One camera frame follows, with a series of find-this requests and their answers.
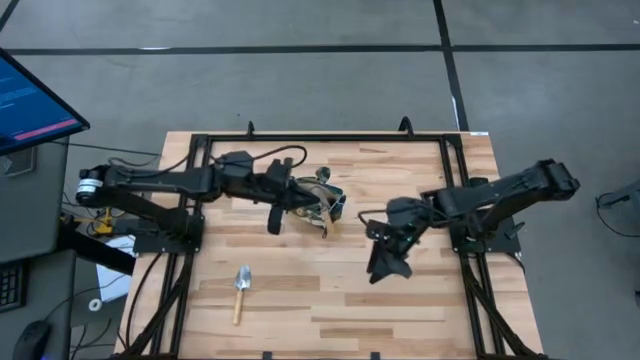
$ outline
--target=black metal frame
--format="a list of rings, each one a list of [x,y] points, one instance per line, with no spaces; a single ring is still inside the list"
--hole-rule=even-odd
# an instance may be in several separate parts
[[[413,131],[411,121],[404,117],[400,123],[399,133],[393,134],[259,134],[255,133],[255,126],[252,122],[249,122],[247,132],[244,134],[195,134],[191,137],[189,145],[189,157],[187,160],[187,168],[193,168],[195,165],[196,153],[199,149],[203,150],[204,154],[211,153],[213,144],[217,141],[230,142],[230,141],[286,141],[286,142],[309,142],[309,141],[416,141],[416,142],[435,142],[439,144],[442,165],[445,175],[445,182],[447,187],[454,186],[454,175],[451,166],[451,159],[449,156],[449,146],[455,150],[456,161],[459,169],[460,179],[463,186],[469,186],[469,176],[467,172],[462,139],[460,134],[416,134]],[[202,157],[201,166],[207,166],[210,158],[208,156]],[[179,207],[186,207],[186,198],[181,196]],[[194,214],[202,213],[202,203],[197,202],[194,205]],[[453,236],[459,236],[459,233],[453,233]],[[504,356],[506,354],[503,336],[507,339],[514,339],[515,343],[519,342],[519,339],[515,334],[510,332],[508,325],[504,319],[499,315],[495,308],[495,300],[493,297],[493,290],[491,287],[491,278],[489,276],[489,268],[484,253],[476,254],[476,261],[478,263],[478,269],[480,274],[480,285],[478,284],[473,272],[471,271],[470,257],[466,253],[458,253],[460,264],[462,267],[462,277],[465,284],[465,295],[469,310],[469,318],[471,324],[471,331],[473,334],[474,346],[476,349],[476,356],[480,359],[488,359],[494,356],[494,354],[487,354],[485,344],[483,340],[482,328],[480,323],[480,315],[476,303],[476,299],[483,305],[487,314],[489,315],[489,321],[491,324],[491,335],[495,348],[495,355]],[[188,284],[191,277],[191,267],[193,266],[194,254],[185,255],[185,261],[183,269],[181,270],[181,278],[185,280],[181,284],[173,285],[173,278],[175,275],[175,266],[177,262],[177,256],[175,254],[169,254],[167,261],[167,267],[165,269],[165,275],[162,285],[162,292],[160,297],[159,310],[162,308],[168,309],[173,305],[175,297],[175,287],[180,285],[180,295],[177,302],[177,311],[175,313],[173,333],[171,335],[171,345],[169,352],[171,354],[178,354],[180,349],[180,338],[182,336],[182,327],[184,324],[184,316],[186,313],[186,302],[188,294]],[[164,321],[160,319],[160,327],[155,332],[151,342],[151,354],[160,353],[161,338],[163,332]],[[270,352],[265,352],[267,358],[271,358]],[[372,358],[380,358],[380,353],[372,353]]]

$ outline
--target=cable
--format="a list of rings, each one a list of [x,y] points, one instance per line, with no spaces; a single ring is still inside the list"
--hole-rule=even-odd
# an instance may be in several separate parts
[[[69,214],[71,214],[71,215],[74,215],[76,218],[78,218],[78,219],[80,219],[80,220],[91,220],[91,221],[93,221],[93,222],[96,222],[96,221],[97,221],[97,222],[101,222],[101,223],[103,223],[103,224],[105,224],[105,225],[108,225],[106,222],[104,222],[104,221],[102,221],[102,220],[98,219],[98,215],[96,215],[93,219],[88,219],[88,218],[86,218],[86,217],[84,217],[84,216],[82,216],[82,215],[78,214],[78,213],[77,213],[77,212],[75,212],[75,211],[71,211],[71,210],[69,210],[69,209],[62,209],[62,210],[63,210],[63,211],[65,211],[65,212],[68,212],[68,213],[69,213]]]
[[[251,159],[247,159],[247,160],[238,160],[238,161],[230,161],[230,162],[225,162],[225,161],[221,161],[220,158],[216,158],[213,155],[211,155],[211,159],[216,162],[219,163],[220,165],[228,165],[228,164],[238,164],[238,163],[243,163],[243,162],[247,162],[247,161],[255,161],[255,160],[260,160],[260,159],[264,159],[267,156],[271,156],[273,154],[285,151],[285,150],[289,150],[289,149],[298,149],[298,150],[302,150],[303,156],[302,159],[300,161],[298,161],[297,163],[291,165],[291,168],[296,168],[300,165],[302,165],[306,160],[307,160],[307,149],[304,146],[301,145],[285,145],[285,146],[281,146],[277,149],[273,149],[271,151],[267,151],[264,154],[260,154],[258,156],[253,156],[251,157]]]
[[[64,196],[64,199],[67,201],[67,205],[71,205],[71,206],[80,206],[80,205],[74,205],[71,200],[69,199],[69,196],[67,196],[67,192],[66,191],[62,191],[62,196]]]
[[[607,224],[607,222],[606,222],[606,221],[604,221],[604,218],[603,218],[603,217],[602,217],[602,215],[600,214],[600,209],[601,209],[601,207],[600,207],[600,199],[602,199],[602,197],[603,197],[603,196],[605,196],[605,195],[609,195],[609,194],[611,194],[611,193],[604,193],[604,194],[602,194],[602,195],[600,195],[600,196],[598,196],[598,197],[596,198],[596,213],[598,214],[598,218],[600,218],[600,221],[602,221],[602,223],[604,224],[604,226],[606,226],[609,230],[611,230],[613,233],[615,233],[615,234],[617,234],[617,235],[620,235],[620,236],[622,236],[622,237],[631,237],[631,238],[637,238],[637,237],[640,237],[640,235],[633,235],[633,234],[624,234],[624,233],[621,233],[620,231],[618,231],[618,230],[614,229],[613,227],[611,227],[611,225]]]
[[[90,216],[94,216],[94,214],[91,213],[91,211],[89,210],[89,208],[87,208],[86,206],[82,206],[82,205],[78,205],[78,204],[74,204],[73,202],[69,201],[67,199],[67,201],[63,201],[62,205],[67,205],[67,206],[71,206],[74,208],[82,208],[84,209]]]
[[[160,156],[160,154],[147,152],[147,151],[118,149],[118,148],[111,148],[111,147],[106,147],[106,146],[86,145],[86,144],[76,144],[76,143],[65,143],[65,142],[60,142],[60,141],[52,141],[52,143],[59,144],[59,145],[64,145],[64,146],[76,146],[76,147],[84,147],[84,148],[98,149],[98,150],[119,151],[119,152],[123,152],[123,153],[127,153],[127,154]]]
[[[107,212],[106,208],[100,209],[98,210],[98,212],[96,213],[96,215],[93,217],[94,221],[97,222],[101,222],[106,226],[111,226],[109,223],[107,223],[106,221],[102,221],[100,220],[100,216],[104,215]],[[87,225],[86,229],[84,229],[85,233],[87,234],[87,236],[95,238],[97,237],[97,231],[96,231],[96,227],[95,227],[95,222],[91,222],[89,225]]]
[[[360,219],[360,222],[362,224],[364,224],[364,226],[367,226],[368,222],[367,222],[367,220],[365,220],[365,218],[362,215],[366,215],[366,214],[381,214],[381,213],[384,213],[384,212],[386,212],[386,210],[365,210],[365,211],[360,211],[358,213],[358,219]]]
[[[109,287],[109,286],[111,286],[113,283],[115,283],[116,281],[120,280],[120,278],[122,278],[122,277],[124,277],[124,276],[127,276],[127,275],[126,275],[126,274],[122,274],[122,275],[118,276],[117,278],[115,278],[115,279],[111,280],[111,282],[110,282],[110,283],[108,283],[108,284],[107,284],[107,285],[105,285],[105,286],[99,286],[99,287],[97,286],[97,287],[89,288],[89,289],[82,290],[82,291],[80,291],[80,292],[77,292],[77,293],[75,293],[75,294],[73,294],[73,295],[69,296],[69,297],[68,297],[68,298],[66,298],[65,300],[63,300],[63,301],[61,301],[60,303],[58,303],[58,305],[56,305],[53,309],[51,309],[51,311],[49,312],[49,314],[47,314],[47,316],[44,318],[44,320],[45,320],[45,321],[46,321],[46,320],[48,320],[48,319],[49,319],[49,317],[50,317],[50,316],[51,316],[51,315],[52,315],[52,314],[53,314],[53,313],[54,313],[54,312],[55,312],[55,311],[56,311],[60,306],[62,306],[64,303],[66,303],[66,302],[68,302],[68,301],[73,300],[73,298],[74,298],[74,297],[76,297],[76,296],[78,296],[78,295],[81,295],[81,294],[84,294],[84,293],[87,293],[87,292],[89,292],[89,291],[100,290],[100,289],[104,289],[104,288],[106,288],[106,287]]]
[[[82,340],[84,339],[85,335],[87,335],[87,324],[84,324],[82,326],[82,335],[80,335],[80,341],[78,341],[78,346],[76,347],[75,350],[73,350],[73,354],[71,355],[69,360],[73,360],[76,358],[76,353],[78,352],[78,350],[80,350],[80,344],[82,344]]]
[[[90,346],[90,345],[93,345],[93,344],[97,343],[98,340],[100,340],[104,336],[104,334],[106,334],[107,331],[109,331],[109,327],[111,327],[111,318],[109,318],[109,321],[107,321],[107,326],[104,328],[104,330],[102,330],[102,332],[100,333],[100,335],[98,335],[98,337],[96,337],[95,339],[89,341],[88,343],[86,343],[84,345],[82,345],[82,341],[78,341],[78,345],[75,346],[75,347],[76,348],[83,348],[83,347]]]
[[[128,349],[129,347],[127,346],[127,344],[124,343],[124,340],[122,339],[122,335],[120,335],[120,329],[116,329],[116,335],[118,335],[118,340],[120,340],[120,344],[122,344],[122,347],[125,349]]]
[[[109,159],[107,159],[107,162],[109,163],[109,165],[115,165],[116,162],[119,162],[119,163],[127,165],[127,166],[145,167],[147,165],[151,165],[151,163],[153,163],[157,159],[158,159],[158,156],[154,156],[151,160],[145,161],[143,163],[132,163],[132,162],[129,162],[129,161],[124,160],[124,159],[119,158],[119,157],[110,157]]]
[[[158,253],[158,255],[156,255],[156,257],[151,260],[151,264],[149,264],[149,267],[147,267],[147,270],[145,270],[144,275],[142,275],[142,279],[140,279],[140,284],[136,289],[136,293],[133,295],[133,301],[131,301],[131,307],[129,307],[129,315],[127,316],[127,327],[124,334],[125,343],[127,344],[126,348],[129,348],[131,346],[131,343],[129,342],[129,339],[131,339],[131,319],[133,318],[133,309],[136,307],[138,296],[140,296],[140,290],[142,290],[142,285],[144,285],[144,282],[147,281],[147,277],[149,276],[149,273],[151,273],[153,265],[155,265],[156,261],[160,259],[160,256],[162,256],[162,253]]]
[[[105,346],[115,346],[114,344],[94,344],[94,345],[87,345],[87,346],[81,346],[77,349],[86,349],[86,348],[92,348],[92,347],[105,347]]]
[[[182,160],[178,161],[177,163],[175,163],[174,165],[169,166],[166,169],[162,169],[162,170],[158,170],[158,171],[154,171],[154,172],[150,172],[150,173],[146,173],[146,174],[127,174],[123,169],[125,170],[131,170],[131,169],[127,169],[125,167],[115,167],[116,171],[118,172],[118,174],[122,175],[122,176],[126,176],[132,179],[142,179],[142,178],[151,178],[151,177],[156,177],[162,174],[166,174],[169,171],[177,168],[178,166],[184,164],[187,159],[189,158],[189,155],[187,154],[184,158],[182,158]]]
[[[527,273],[527,271],[524,269],[524,264],[522,263],[522,261],[520,259],[518,259],[518,257],[516,256],[516,254],[514,253],[505,253],[508,257],[510,257],[511,259],[513,259],[513,261],[515,261],[521,268],[522,268],[522,272],[523,273]]]

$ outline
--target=butcher block tabletop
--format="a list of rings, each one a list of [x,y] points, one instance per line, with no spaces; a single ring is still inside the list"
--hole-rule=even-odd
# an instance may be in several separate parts
[[[188,152],[190,132],[167,134],[160,168]],[[486,134],[461,133],[469,175],[498,178]],[[430,229],[409,253],[413,276],[390,276],[375,285],[366,273],[372,242],[356,214],[384,209],[398,196],[445,187],[440,150],[430,142],[215,142],[213,155],[246,150],[259,155],[279,146],[307,148],[306,162],[293,176],[313,176],[320,166],[331,169],[329,184],[348,199],[335,231],[322,230],[285,215],[280,235],[267,232],[269,205],[223,197],[205,204],[206,231],[195,256],[182,332],[180,358],[261,358],[263,351],[281,358],[475,358],[458,256],[447,230]],[[455,153],[450,151],[459,183]],[[299,150],[275,155],[299,159]],[[274,157],[258,160],[264,172]],[[178,197],[155,194],[165,206]],[[154,258],[138,258],[121,322],[125,324],[133,294]],[[132,339],[158,306],[167,255],[145,282],[135,306]],[[496,304],[525,344],[542,352],[522,269],[503,254],[488,254]],[[242,321],[232,324],[235,275],[251,267],[251,289],[245,292]],[[176,267],[179,273],[181,262]],[[481,310],[484,338],[491,351],[488,320]],[[167,351],[173,325],[167,317],[162,349]],[[121,351],[118,344],[115,351]]]

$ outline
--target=computer screen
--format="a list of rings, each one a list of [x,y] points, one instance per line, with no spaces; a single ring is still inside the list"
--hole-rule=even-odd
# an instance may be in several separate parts
[[[0,155],[88,128],[86,120],[0,49]]]

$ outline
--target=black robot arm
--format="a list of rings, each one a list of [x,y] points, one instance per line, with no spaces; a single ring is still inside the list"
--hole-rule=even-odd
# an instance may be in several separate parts
[[[367,237],[375,241],[367,269],[370,282],[390,274],[411,276],[405,261],[408,251],[430,227],[463,224],[468,238],[490,241],[502,220],[539,201],[567,200],[579,187],[562,163],[544,160],[476,187],[428,191],[420,194],[421,199],[393,199],[387,203],[388,223],[366,224]]]
[[[204,227],[202,216],[190,215],[182,208],[164,208],[134,193],[176,193],[203,202],[215,201],[225,194],[271,204],[268,230],[278,234],[284,211],[319,201],[296,184],[291,168],[291,158],[284,163],[276,159],[265,173],[256,174],[253,158],[246,151],[231,152],[217,158],[213,165],[179,172],[100,165],[80,171],[76,200],[82,206],[108,206],[136,215],[155,224],[174,243],[184,244],[199,242]]]

